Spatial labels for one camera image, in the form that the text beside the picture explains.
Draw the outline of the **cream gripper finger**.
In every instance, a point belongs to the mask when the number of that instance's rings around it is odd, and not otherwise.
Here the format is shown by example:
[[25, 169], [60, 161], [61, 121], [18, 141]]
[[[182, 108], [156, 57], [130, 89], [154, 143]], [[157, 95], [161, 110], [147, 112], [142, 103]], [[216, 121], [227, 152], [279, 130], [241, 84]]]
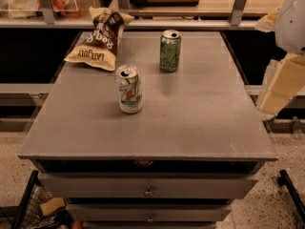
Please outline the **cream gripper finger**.
[[271, 60], [266, 68], [257, 109], [276, 116], [305, 86], [305, 56], [287, 54], [284, 59]]
[[268, 14], [264, 15], [257, 21], [254, 28], [257, 31], [263, 31], [263, 32], [275, 31], [275, 24], [279, 11], [280, 11], [280, 7], [271, 10]]

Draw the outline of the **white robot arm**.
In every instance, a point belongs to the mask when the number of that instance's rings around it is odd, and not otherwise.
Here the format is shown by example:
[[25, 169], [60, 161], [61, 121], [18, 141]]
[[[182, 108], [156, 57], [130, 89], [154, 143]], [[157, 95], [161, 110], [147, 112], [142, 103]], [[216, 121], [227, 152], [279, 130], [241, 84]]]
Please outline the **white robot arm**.
[[276, 45], [287, 53], [280, 61], [270, 61], [256, 101], [260, 112], [277, 116], [305, 86], [305, 0], [286, 0], [254, 28], [273, 31]]

